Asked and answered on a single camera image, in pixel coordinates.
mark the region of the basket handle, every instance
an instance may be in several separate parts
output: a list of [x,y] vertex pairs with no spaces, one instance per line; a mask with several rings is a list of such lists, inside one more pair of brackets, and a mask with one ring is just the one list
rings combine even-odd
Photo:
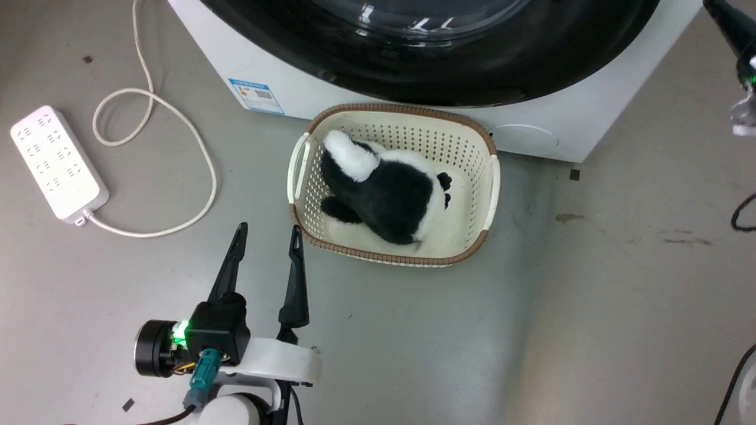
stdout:
[[499,204],[499,190],[501,188],[501,165],[499,157],[491,155],[491,203],[488,205],[488,215],[485,217],[483,230],[491,228],[496,215],[496,207]]
[[[305,167],[307,166],[307,159],[310,155],[310,133],[305,133],[302,137],[296,141],[294,145],[294,151],[291,153],[291,159],[289,160],[289,172],[286,179],[286,195],[289,199],[289,203],[294,203],[299,199],[299,195],[302,193],[302,182],[305,179]],[[302,164],[299,166],[299,172],[296,172],[296,161],[304,148],[305,153],[302,154]]]

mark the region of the teal connector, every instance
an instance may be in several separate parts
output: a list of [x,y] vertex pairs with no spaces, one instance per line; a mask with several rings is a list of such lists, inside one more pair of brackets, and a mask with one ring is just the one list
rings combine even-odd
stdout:
[[204,349],[189,381],[189,391],[184,397],[184,408],[194,406],[194,412],[202,411],[208,402],[210,388],[221,368],[221,352]]

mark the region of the floor stain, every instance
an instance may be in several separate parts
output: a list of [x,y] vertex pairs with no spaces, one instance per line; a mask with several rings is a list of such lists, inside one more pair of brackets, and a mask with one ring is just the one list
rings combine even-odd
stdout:
[[585,219],[585,216],[579,216],[577,214],[559,214],[556,216],[556,220],[563,225],[567,224],[567,222],[571,222],[572,220],[582,220]]
[[712,242],[706,239],[701,239],[700,237],[694,237],[692,240],[684,240],[684,239],[664,239],[664,242],[668,244],[682,244],[682,245],[695,245],[695,244],[701,244],[705,245],[707,247],[710,247],[711,245],[714,245]]

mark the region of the sticker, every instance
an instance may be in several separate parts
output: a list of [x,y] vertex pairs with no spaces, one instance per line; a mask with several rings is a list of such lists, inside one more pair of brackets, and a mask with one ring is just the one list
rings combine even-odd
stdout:
[[284,110],[281,109],[276,97],[273,96],[270,87],[265,84],[241,81],[239,79],[230,78],[228,81],[236,89],[239,96],[244,100],[244,104],[250,110],[259,110],[262,112],[284,115]]

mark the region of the plush toy tail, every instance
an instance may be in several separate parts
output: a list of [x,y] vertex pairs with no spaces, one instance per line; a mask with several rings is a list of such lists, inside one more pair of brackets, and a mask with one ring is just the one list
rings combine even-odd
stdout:
[[367,180],[380,163],[374,152],[355,144],[341,130],[328,132],[324,145],[344,174],[357,183]]
[[346,206],[343,202],[336,199],[336,197],[327,197],[321,201],[321,209],[327,215],[334,217],[340,222],[358,225],[362,223],[362,219],[357,213]]

